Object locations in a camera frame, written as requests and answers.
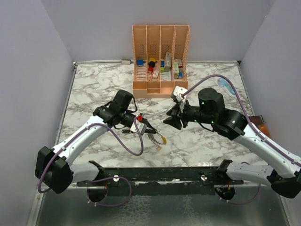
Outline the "metal keyring with yellow grip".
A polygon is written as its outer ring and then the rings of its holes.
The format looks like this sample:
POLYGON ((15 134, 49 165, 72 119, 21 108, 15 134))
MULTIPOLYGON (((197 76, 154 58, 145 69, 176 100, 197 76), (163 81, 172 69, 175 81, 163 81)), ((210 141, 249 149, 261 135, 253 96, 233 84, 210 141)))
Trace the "metal keyring with yellow grip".
POLYGON ((156 147, 161 147, 167 144, 167 139, 162 136, 157 130, 149 132, 148 138, 156 147))

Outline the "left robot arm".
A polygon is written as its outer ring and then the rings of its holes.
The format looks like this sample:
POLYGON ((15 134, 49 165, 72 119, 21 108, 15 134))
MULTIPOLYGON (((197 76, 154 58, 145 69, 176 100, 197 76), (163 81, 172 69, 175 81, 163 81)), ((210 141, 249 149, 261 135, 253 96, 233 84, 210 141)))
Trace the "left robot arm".
POLYGON ((117 134, 113 128, 121 124, 130 132, 142 138, 144 133, 156 134, 157 130, 151 126, 143 114, 136 114, 136 110, 129 110, 131 102, 135 101, 134 95, 125 91, 117 91, 112 101, 97 107, 92 116, 76 132, 63 142, 48 148, 42 147, 37 156, 35 176, 39 179, 38 192, 45 184, 49 190, 60 194, 70 184, 89 181, 98 186, 103 182, 103 167, 94 161, 85 164, 74 164, 82 151, 101 135, 110 132, 114 137, 117 134))

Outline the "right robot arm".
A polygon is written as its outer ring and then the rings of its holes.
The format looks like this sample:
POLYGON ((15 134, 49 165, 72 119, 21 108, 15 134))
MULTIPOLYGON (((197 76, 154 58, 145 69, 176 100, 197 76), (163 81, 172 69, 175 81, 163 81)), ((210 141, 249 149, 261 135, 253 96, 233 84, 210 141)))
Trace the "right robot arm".
POLYGON ((243 145, 262 158, 266 166, 251 166, 224 160, 216 172, 221 184, 245 180, 270 186, 286 198, 295 198, 301 191, 301 158, 284 149, 263 134, 247 116, 225 107, 223 95, 213 88, 198 92, 199 106, 191 106, 184 95, 185 88, 176 86, 171 94, 175 105, 163 122, 178 130, 189 122, 210 124, 212 132, 243 145))

